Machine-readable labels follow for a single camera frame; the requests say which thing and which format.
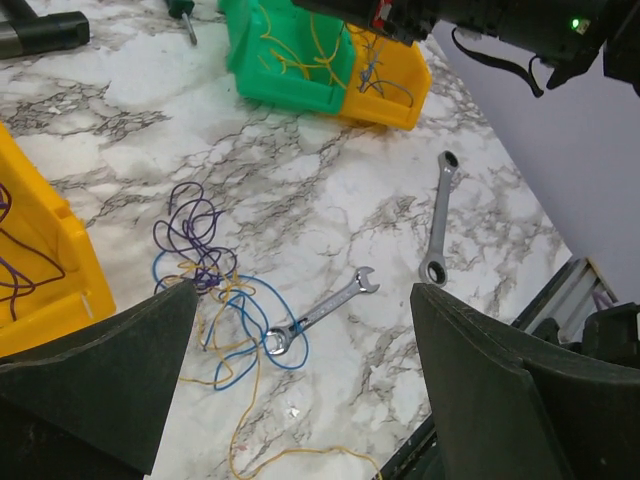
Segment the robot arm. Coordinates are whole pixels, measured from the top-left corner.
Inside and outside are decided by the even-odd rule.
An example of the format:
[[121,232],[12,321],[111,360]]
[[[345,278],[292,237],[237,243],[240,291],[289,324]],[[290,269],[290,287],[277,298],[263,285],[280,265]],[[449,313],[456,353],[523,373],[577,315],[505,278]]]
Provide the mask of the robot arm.
[[292,1],[407,45],[440,20],[496,37],[553,67],[549,89],[585,73],[604,46],[605,76],[640,95],[640,0]]

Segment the white marble surface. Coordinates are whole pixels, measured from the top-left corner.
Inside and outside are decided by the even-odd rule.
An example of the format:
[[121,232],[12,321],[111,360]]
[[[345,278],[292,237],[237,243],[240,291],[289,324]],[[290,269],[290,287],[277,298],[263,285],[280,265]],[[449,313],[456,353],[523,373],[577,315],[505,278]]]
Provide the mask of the white marble surface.
[[[449,292],[508,321],[569,257],[433,41],[424,53],[434,85],[419,126],[354,129],[240,99],[213,0],[196,7],[197,48],[162,0],[30,3],[41,14],[82,10],[92,42],[0,63],[0,119],[87,221],[120,310],[151,294],[151,227],[185,180],[203,182],[227,210],[217,240],[236,249],[241,270],[279,288],[298,313],[355,266],[376,269],[377,294],[352,300],[310,331],[303,370],[265,364],[238,441],[245,472],[295,446],[342,444],[383,464],[429,413],[408,300],[443,149],[461,162],[446,239]],[[183,370],[210,376],[215,365],[213,354],[192,344]],[[252,386],[247,378],[214,393],[179,384],[152,479],[231,478],[228,444]],[[372,474],[343,455],[295,456],[259,478]]]

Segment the black strap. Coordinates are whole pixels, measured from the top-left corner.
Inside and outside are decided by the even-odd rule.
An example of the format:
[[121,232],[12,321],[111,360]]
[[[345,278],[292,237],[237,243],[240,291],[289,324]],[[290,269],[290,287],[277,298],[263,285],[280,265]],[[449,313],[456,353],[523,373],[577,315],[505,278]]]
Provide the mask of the black strap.
[[455,44],[455,46],[458,47],[458,50],[464,53],[467,57],[477,62],[480,62],[483,65],[486,65],[487,67],[499,68],[500,70],[506,70],[507,72],[516,74],[525,82],[527,82],[527,85],[529,85],[529,87],[531,88],[531,91],[533,92],[533,96],[536,98],[540,98],[544,94],[544,91],[538,86],[538,83],[536,82],[536,79],[533,75],[533,61],[540,57],[536,55],[529,61],[529,71],[527,71],[517,63],[511,62],[509,60],[491,57],[484,53],[474,52],[473,50],[469,50],[468,48],[465,48],[456,38],[457,29],[458,28],[456,27],[451,31],[451,39],[453,40],[453,43]]

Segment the yellow storage bin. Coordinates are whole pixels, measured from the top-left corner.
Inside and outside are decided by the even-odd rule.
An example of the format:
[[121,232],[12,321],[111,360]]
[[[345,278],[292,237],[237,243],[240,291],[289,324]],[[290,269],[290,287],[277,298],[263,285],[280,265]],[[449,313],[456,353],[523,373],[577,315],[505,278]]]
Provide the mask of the yellow storage bin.
[[99,322],[114,313],[115,304],[82,222],[2,124],[0,187],[4,357]]
[[[356,61],[340,115],[411,130],[431,88],[431,74],[420,48],[376,40],[375,34],[353,25],[348,29]],[[374,60],[375,69],[369,69]]]

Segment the chrome wrench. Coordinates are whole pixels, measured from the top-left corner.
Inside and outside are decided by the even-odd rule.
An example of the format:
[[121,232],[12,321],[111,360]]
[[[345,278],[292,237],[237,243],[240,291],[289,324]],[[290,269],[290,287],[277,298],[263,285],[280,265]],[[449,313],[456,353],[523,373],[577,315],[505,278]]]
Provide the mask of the chrome wrench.
[[276,346],[269,350],[271,355],[284,355],[291,343],[300,333],[310,329],[331,312],[341,307],[356,295],[375,293],[380,285],[372,285],[367,275],[373,273],[371,267],[359,267],[349,283],[329,298],[324,299],[289,327],[273,327],[267,331],[267,337],[275,337]]
[[444,287],[449,279],[444,261],[444,234],[447,231],[451,181],[458,169],[458,159],[447,150],[438,155],[438,165],[440,165],[440,181],[438,182],[438,193],[431,221],[429,247],[418,268],[418,274],[423,283]]

